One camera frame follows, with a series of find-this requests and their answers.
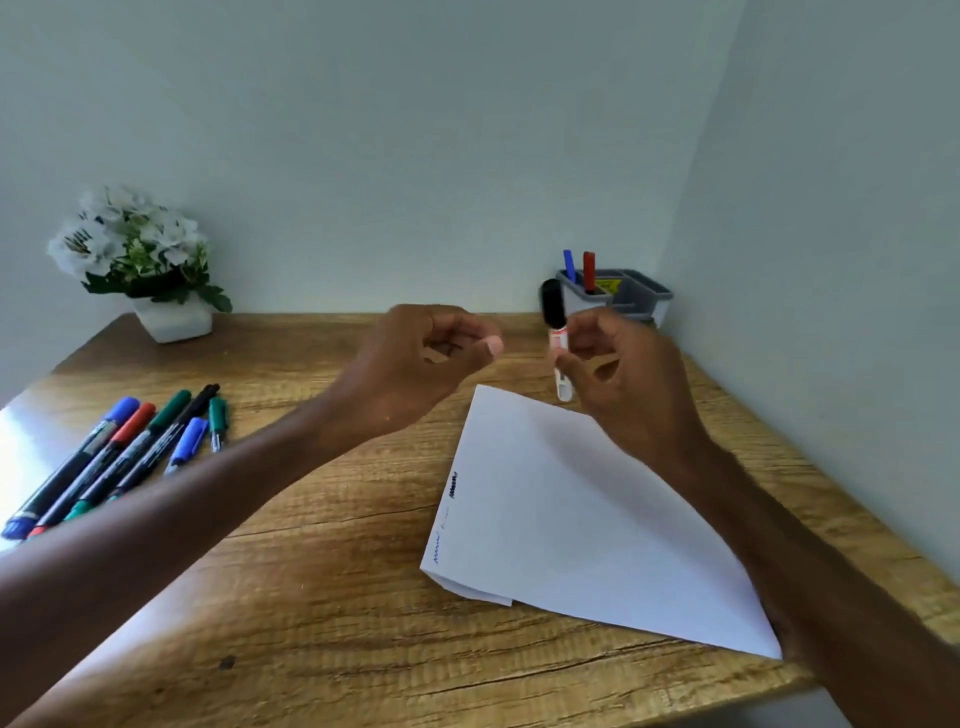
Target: desk organizer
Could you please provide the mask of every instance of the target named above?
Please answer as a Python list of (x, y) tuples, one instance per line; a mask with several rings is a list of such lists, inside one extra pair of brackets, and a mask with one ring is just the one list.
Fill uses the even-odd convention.
[(630, 268), (598, 268), (597, 292), (584, 289), (584, 272), (577, 270), (577, 279), (570, 280), (566, 271), (557, 271), (557, 279), (564, 285), (564, 308), (567, 315), (608, 305), (614, 311), (634, 321), (650, 321), (659, 327), (673, 293), (664, 285)]

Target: blue marker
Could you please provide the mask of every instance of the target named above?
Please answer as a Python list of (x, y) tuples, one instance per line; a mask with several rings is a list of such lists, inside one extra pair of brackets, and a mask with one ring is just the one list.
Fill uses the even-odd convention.
[(566, 263), (566, 276), (574, 283), (577, 282), (577, 269), (573, 265), (573, 253), (564, 251), (564, 263)]
[(43, 481), (43, 485), (27, 498), (27, 502), (20, 506), (7, 524), (3, 533), (5, 539), (22, 541), (27, 538), (36, 525), (36, 522), (49, 510), (50, 506), (63, 494), (67, 486), (90, 464), (96, 455), (113, 437), (113, 433), (136, 412), (140, 402), (133, 397), (124, 397), (104, 415), (104, 419), (90, 430), (90, 434), (80, 443), (80, 447), (70, 457), (63, 461), (50, 477)]
[(191, 457), (197, 454), (200, 443), (204, 441), (205, 432), (206, 420), (203, 417), (195, 417), (190, 421), (174, 448), (174, 454), (170, 456), (167, 469), (163, 471), (164, 477), (175, 473), (180, 469), (180, 466), (185, 465)]

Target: white marker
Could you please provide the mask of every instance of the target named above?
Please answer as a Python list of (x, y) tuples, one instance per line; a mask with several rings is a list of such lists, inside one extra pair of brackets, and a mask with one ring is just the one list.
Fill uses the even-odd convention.
[[(543, 321), (550, 328), (550, 349), (569, 349), (566, 341), (566, 312), (564, 289), (557, 279), (545, 280), (540, 286), (540, 309)], [(553, 370), (557, 380), (557, 397), (560, 401), (573, 399), (573, 382), (559, 369)]]

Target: wooden table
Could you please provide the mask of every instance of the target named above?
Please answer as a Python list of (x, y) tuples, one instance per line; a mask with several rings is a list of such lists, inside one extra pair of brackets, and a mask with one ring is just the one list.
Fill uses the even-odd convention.
[[(322, 391), (368, 315), (218, 317), (160, 347), (122, 317), (0, 413), (4, 516), (121, 395), (223, 385), (237, 439)], [(445, 592), (419, 571), (473, 384), (554, 401), (538, 317), (418, 425), (275, 498), (17, 726), (612, 726), (811, 685), (802, 667)], [(693, 363), (710, 432), (943, 638), (960, 593)]]

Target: fingernail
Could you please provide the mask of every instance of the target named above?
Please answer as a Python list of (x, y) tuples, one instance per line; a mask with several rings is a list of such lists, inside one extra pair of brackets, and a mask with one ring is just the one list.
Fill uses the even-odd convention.
[(487, 349), (490, 350), (490, 355), (494, 359), (503, 353), (503, 339), (499, 336), (488, 336), (484, 341), (487, 342)]

